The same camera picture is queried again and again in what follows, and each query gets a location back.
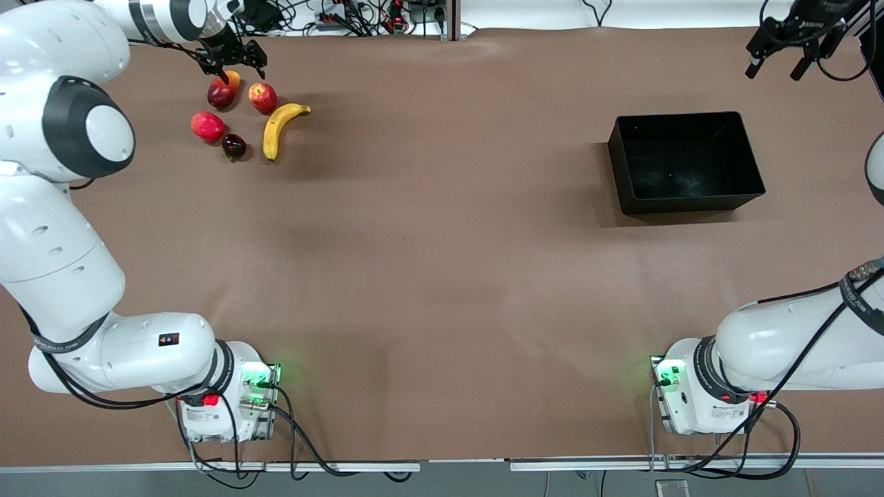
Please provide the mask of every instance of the yellow banana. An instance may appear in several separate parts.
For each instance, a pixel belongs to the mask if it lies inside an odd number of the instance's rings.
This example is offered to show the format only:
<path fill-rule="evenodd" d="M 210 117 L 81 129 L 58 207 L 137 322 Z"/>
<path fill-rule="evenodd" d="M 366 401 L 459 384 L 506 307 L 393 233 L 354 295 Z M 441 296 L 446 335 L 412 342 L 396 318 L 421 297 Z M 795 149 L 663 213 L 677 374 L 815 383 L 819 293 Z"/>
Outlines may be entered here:
<path fill-rule="evenodd" d="M 307 105 L 287 103 L 280 105 L 278 109 L 273 111 L 270 118 L 267 119 L 267 126 L 264 127 L 265 157 L 270 160 L 276 160 L 279 153 L 279 134 L 282 133 L 283 126 L 301 114 L 310 114 L 310 108 Z"/>

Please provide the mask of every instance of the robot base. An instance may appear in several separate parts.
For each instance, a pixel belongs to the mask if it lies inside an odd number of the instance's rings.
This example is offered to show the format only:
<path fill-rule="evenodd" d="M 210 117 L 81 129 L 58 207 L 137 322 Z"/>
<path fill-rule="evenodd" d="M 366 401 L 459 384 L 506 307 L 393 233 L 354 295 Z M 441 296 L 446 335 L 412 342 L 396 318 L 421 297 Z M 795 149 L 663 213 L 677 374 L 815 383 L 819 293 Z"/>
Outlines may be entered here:
<path fill-rule="evenodd" d="M 277 390 L 257 386 L 258 382 L 279 384 L 279 364 L 265 364 L 254 348 L 241 341 L 228 341 L 233 353 L 233 370 L 224 399 L 215 405 L 190 406 L 179 400 L 186 436 L 193 442 L 269 440 L 276 414 L 269 407 L 276 403 Z M 233 413 L 231 422 L 229 411 Z"/>
<path fill-rule="evenodd" d="M 669 379 L 659 388 L 660 414 L 667 432 L 730 433 L 749 415 L 750 401 L 729 404 L 709 395 L 699 384 L 694 370 L 694 350 L 700 339 L 677 341 L 665 357 L 653 357 L 657 381 Z"/>

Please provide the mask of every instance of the black box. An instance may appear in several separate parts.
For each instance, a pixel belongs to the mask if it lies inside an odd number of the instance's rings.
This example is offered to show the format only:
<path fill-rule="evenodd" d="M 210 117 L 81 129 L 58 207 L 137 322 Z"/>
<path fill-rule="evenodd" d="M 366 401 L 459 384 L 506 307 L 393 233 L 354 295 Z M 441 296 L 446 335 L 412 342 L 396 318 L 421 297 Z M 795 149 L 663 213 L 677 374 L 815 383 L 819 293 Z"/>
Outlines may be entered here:
<path fill-rule="evenodd" d="M 737 112 L 620 116 L 608 152 L 624 214 L 733 210 L 765 193 Z"/>

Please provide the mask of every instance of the brown table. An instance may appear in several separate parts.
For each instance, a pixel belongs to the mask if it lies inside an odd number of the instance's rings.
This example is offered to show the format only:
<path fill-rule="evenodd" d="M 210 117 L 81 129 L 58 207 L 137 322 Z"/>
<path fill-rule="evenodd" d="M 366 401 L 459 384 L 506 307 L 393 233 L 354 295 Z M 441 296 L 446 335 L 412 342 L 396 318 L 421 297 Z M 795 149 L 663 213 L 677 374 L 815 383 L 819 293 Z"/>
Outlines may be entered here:
<path fill-rule="evenodd" d="M 796 83 L 787 51 L 748 80 L 751 33 L 261 40 L 268 81 L 314 109 L 276 164 L 228 164 L 200 143 L 188 123 L 209 109 L 210 79 L 180 53 L 138 48 L 107 85 L 137 158 L 74 200 L 126 271 L 117 311 L 199 312 L 281 362 L 329 459 L 642 454 L 650 355 L 884 247 L 863 175 L 884 126 L 872 79 L 811 70 Z M 856 47 L 830 69 L 861 66 Z M 620 214 L 605 145 L 616 116 L 731 110 L 766 195 L 733 213 Z M 245 99 L 222 117 L 260 145 L 264 117 Z M 7 294 L 0 320 L 0 465 L 187 459 L 163 406 L 101 411 L 37 390 Z M 881 450 L 882 392 L 782 400 L 804 451 Z M 770 418 L 755 452 L 787 449 Z M 246 457 L 286 459 L 278 429 Z M 660 441 L 669 454 L 711 446 Z"/>

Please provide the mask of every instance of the red apple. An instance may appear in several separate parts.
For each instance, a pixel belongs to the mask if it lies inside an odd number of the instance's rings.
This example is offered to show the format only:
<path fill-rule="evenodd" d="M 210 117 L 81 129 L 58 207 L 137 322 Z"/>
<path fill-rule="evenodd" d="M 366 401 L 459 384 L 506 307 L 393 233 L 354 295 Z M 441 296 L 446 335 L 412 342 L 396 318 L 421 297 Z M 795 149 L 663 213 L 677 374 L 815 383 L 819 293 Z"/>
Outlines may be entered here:
<path fill-rule="evenodd" d="M 217 141 L 224 136 L 226 126 L 211 112 L 199 111 L 190 119 L 190 130 L 205 141 Z"/>
<path fill-rule="evenodd" d="M 271 114 L 276 110 L 279 99 L 276 91 L 267 83 L 255 83 L 248 89 L 248 100 L 262 114 Z"/>
<path fill-rule="evenodd" d="M 209 94 L 206 98 L 209 105 L 216 109 L 226 109 L 236 97 L 236 91 L 240 89 L 240 74 L 236 71 L 225 71 L 229 83 L 221 78 L 215 78 L 209 86 Z"/>

